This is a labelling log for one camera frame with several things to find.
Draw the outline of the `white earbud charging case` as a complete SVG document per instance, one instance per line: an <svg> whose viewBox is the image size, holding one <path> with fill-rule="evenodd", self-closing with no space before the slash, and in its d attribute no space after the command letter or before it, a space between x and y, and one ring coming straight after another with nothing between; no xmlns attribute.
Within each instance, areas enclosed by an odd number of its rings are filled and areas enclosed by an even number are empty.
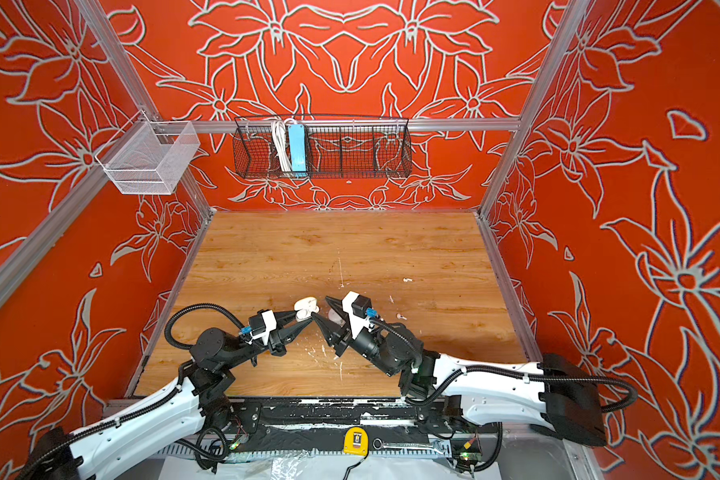
<svg viewBox="0 0 720 480"><path fill-rule="evenodd" d="M299 322L306 321L319 312L318 300L316 297L302 298L294 303L293 309Z"/></svg>

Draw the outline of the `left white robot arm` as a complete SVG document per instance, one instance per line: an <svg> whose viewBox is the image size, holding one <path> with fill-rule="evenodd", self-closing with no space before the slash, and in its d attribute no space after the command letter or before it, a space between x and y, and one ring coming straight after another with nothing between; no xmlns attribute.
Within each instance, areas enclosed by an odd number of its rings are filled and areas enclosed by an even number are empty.
<svg viewBox="0 0 720 480"><path fill-rule="evenodd" d="M184 345L190 358L176 379L130 407L88 427L44 434L19 473L21 479L114 479L158 450L195 435L225 441L234 422L226 394L233 368L264 353L283 356L287 345L310 325L305 309L254 316L237 335L205 330Z"/></svg>

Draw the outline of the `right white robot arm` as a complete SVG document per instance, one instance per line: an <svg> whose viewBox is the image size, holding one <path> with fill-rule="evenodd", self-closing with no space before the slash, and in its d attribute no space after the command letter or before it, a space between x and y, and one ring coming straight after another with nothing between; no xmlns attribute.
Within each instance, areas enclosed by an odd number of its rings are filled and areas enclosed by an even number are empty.
<svg viewBox="0 0 720 480"><path fill-rule="evenodd" d="M314 321L326 343L341 356L353 350L398 380L401 397L425 408L440 399L455 402L455 416L475 426L521 423L536 431L600 447L606 444L605 416L638 399L628 381L584 372L565 358L548 354L540 362L496 364L427 350L401 322L387 322L369 298L356 292L296 303L300 320Z"/></svg>

